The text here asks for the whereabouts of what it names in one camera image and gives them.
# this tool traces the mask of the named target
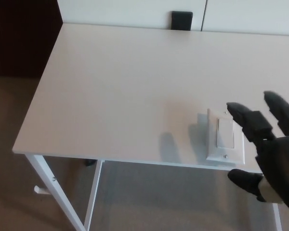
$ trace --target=robotic hand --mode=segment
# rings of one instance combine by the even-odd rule
[[[249,142],[255,144],[256,161],[264,177],[289,208],[289,104],[272,91],[264,92],[264,100],[285,137],[276,138],[272,126],[259,111],[239,103],[227,103],[227,109]]]

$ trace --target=white wall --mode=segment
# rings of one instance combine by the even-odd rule
[[[208,0],[203,31],[289,35],[289,0]]]
[[[200,30],[205,0],[58,0],[65,23],[169,28],[171,11],[192,11]]]

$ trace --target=table frame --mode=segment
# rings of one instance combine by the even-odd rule
[[[92,220],[92,214],[94,209],[94,203],[97,194],[98,183],[101,175],[101,169],[104,160],[97,160],[96,162],[96,169],[94,173],[91,194],[88,202],[88,208],[86,213],[86,218],[84,224],[81,222],[79,216],[75,212],[73,206],[71,205],[69,199],[67,198],[66,194],[64,193],[63,189],[61,188],[59,182],[57,181],[56,177],[54,176],[52,170],[50,169],[49,165],[47,164],[44,156],[42,155],[26,155],[27,159],[29,160],[30,164],[36,170],[39,177],[44,182],[45,186],[47,187],[49,193],[55,198],[69,221],[72,223],[76,231],[89,231],[90,224]],[[276,231],[282,231],[278,204],[272,204],[274,218],[275,218],[275,225]]]

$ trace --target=beige carpet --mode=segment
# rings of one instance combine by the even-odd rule
[[[73,230],[51,196],[33,193],[42,183],[23,156],[11,152],[37,79],[0,77],[0,231]],[[94,166],[47,158],[84,220]],[[280,206],[283,230],[289,210]],[[273,230],[270,205],[237,189],[226,172],[105,162],[91,231]]]

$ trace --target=white light switch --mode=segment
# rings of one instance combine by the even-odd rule
[[[227,118],[218,119],[217,147],[234,148],[233,120]]]
[[[207,160],[244,164],[244,134],[230,115],[208,109]]]

